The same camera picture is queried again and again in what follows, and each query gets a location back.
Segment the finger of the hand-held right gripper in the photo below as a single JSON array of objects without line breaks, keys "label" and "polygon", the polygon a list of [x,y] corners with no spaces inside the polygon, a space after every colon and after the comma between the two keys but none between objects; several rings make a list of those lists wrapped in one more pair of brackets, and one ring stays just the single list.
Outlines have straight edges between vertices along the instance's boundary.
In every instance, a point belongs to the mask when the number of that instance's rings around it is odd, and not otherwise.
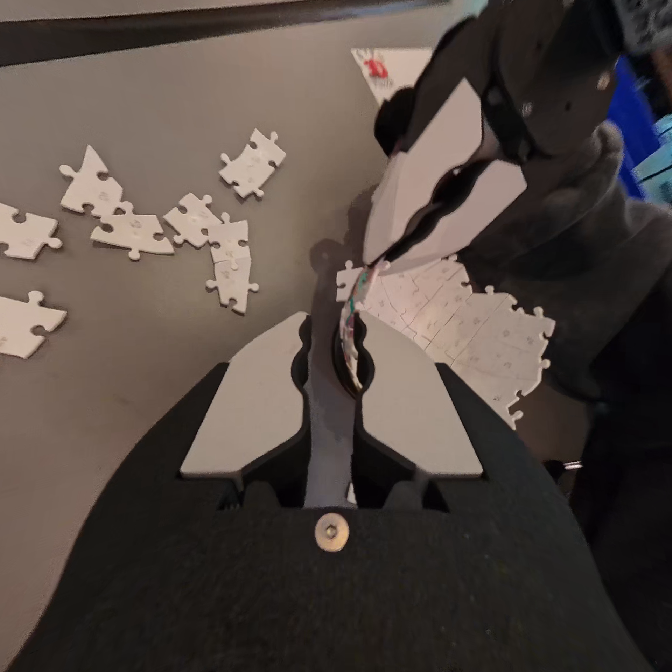
[{"label": "finger of the hand-held right gripper", "polygon": [[412,217],[430,203],[441,178],[465,164],[482,141],[481,98],[463,78],[412,146],[389,161],[372,195],[364,264],[373,264],[402,239]]},{"label": "finger of the hand-held right gripper", "polygon": [[388,263],[430,263],[466,248],[526,190],[518,164],[478,161],[436,185],[385,251]]}]

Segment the partly built white puzzle ball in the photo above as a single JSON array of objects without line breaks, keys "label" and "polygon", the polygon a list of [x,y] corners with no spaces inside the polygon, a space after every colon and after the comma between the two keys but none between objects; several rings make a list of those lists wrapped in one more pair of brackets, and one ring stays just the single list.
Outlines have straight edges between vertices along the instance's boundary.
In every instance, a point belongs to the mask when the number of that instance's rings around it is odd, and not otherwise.
[{"label": "partly built white puzzle ball", "polygon": [[473,289],[457,256],[377,279],[359,307],[448,365],[511,429],[542,381],[556,322],[492,286]]}]

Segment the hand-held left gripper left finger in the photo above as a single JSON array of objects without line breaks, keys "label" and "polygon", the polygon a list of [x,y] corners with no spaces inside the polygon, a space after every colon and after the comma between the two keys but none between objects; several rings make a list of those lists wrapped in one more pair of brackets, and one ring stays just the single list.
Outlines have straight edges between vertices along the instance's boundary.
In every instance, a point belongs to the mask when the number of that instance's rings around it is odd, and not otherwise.
[{"label": "hand-held left gripper left finger", "polygon": [[305,506],[311,345],[310,315],[294,313],[231,358],[181,464],[183,478],[224,479],[239,496],[268,483],[281,506]]}]

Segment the white puzzle pieces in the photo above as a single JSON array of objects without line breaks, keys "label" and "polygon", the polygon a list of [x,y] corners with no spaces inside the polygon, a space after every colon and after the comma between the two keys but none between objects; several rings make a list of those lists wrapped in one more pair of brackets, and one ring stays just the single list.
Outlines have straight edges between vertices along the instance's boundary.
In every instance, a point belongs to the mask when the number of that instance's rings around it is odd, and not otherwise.
[{"label": "white puzzle pieces", "polygon": [[[241,199],[249,196],[261,199],[265,182],[285,158],[277,132],[266,135],[255,129],[240,155],[231,159],[221,154],[223,167],[218,174]],[[208,247],[215,278],[206,281],[206,289],[217,293],[223,307],[231,307],[238,315],[246,314],[249,294],[259,291],[259,285],[250,281],[246,220],[232,221],[228,213],[217,216],[210,209],[210,195],[198,197],[189,192],[163,215],[174,233],[169,239],[156,215],[135,213],[134,206],[122,200],[122,186],[110,177],[107,166],[91,145],[86,147],[79,169],[62,164],[59,172],[71,180],[61,207],[79,214],[90,208],[90,214],[99,221],[90,234],[92,242],[122,248],[133,262],[140,260],[142,254],[172,256],[175,248],[184,244],[195,249]],[[1,203],[1,254],[36,261],[43,248],[62,248],[63,241],[56,236],[55,218],[26,212],[19,221],[19,215],[17,208]],[[67,312],[43,303],[44,294],[40,291],[30,291],[26,300],[1,297],[2,356],[32,357],[45,340],[45,336],[34,330],[51,333],[62,325]]]}]

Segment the blue plastic bin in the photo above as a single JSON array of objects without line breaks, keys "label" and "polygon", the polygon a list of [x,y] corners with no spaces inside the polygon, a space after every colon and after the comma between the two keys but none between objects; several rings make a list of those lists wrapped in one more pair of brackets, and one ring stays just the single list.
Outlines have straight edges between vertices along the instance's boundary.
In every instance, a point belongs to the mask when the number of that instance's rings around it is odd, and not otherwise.
[{"label": "blue plastic bin", "polygon": [[645,200],[646,194],[636,179],[634,169],[657,151],[660,143],[651,107],[637,87],[626,56],[616,63],[615,73],[617,85],[611,98],[608,119],[618,127],[623,141],[619,180],[629,197]]}]

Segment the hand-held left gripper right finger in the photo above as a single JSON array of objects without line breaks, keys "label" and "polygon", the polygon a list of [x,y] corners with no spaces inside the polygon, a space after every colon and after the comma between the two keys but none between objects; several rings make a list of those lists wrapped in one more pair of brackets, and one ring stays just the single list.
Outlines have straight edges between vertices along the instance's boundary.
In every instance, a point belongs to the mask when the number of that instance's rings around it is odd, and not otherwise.
[{"label": "hand-held left gripper right finger", "polygon": [[484,468],[434,361],[380,319],[360,313],[353,430],[357,507],[382,508],[398,483],[475,480]]}]

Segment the printed paper sheet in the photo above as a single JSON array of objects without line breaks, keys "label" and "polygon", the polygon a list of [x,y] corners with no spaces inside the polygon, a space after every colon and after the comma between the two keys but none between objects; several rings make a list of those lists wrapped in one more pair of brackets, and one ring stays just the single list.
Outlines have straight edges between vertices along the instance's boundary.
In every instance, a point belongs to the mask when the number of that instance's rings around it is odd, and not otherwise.
[{"label": "printed paper sheet", "polygon": [[378,107],[382,107],[398,90],[415,85],[432,52],[431,47],[351,49],[351,55]]}]

